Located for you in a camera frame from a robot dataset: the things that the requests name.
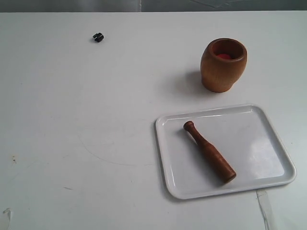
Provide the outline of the brown wooden handle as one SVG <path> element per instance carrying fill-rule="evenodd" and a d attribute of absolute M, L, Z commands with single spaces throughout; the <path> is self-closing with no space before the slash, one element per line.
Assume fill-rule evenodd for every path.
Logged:
<path fill-rule="evenodd" d="M 195 128 L 192 121 L 187 121 L 183 128 L 192 136 L 199 147 L 210 168 L 217 174 L 223 183 L 228 183 L 236 178 L 235 170 L 230 166 L 218 149 L 207 141 Z"/>

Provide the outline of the brown wooden mortar cup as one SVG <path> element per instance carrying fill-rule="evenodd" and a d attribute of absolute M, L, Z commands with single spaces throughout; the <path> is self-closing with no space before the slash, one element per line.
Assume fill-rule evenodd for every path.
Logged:
<path fill-rule="evenodd" d="M 232 59 L 217 57 L 229 54 Z M 248 60 L 245 46 L 231 38 L 218 38 L 211 41 L 201 57 L 201 82 L 212 92 L 226 92 L 241 77 Z"/>

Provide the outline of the white plastic tray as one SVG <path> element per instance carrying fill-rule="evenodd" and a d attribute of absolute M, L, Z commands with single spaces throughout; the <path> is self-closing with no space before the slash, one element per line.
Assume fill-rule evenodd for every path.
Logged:
<path fill-rule="evenodd" d="M 223 183 L 184 130 L 192 121 L 237 176 Z M 261 108 L 252 104 L 163 115 L 155 122 L 165 183 L 172 196 L 194 199 L 291 183 L 296 168 Z"/>

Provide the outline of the small black plastic clip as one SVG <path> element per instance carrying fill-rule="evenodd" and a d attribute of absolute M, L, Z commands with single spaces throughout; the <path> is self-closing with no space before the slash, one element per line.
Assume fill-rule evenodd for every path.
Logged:
<path fill-rule="evenodd" d="M 93 40 L 96 43 L 100 43 L 101 41 L 103 41 L 103 39 L 104 39 L 104 35 L 102 33 L 96 33 L 93 35 Z"/>

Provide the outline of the clear tape strip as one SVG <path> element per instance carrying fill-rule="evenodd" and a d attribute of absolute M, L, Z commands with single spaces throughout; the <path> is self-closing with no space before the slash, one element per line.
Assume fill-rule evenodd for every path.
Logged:
<path fill-rule="evenodd" d="M 278 230 L 274 219 L 271 203 L 266 190 L 256 190 L 257 200 L 266 230 Z"/>

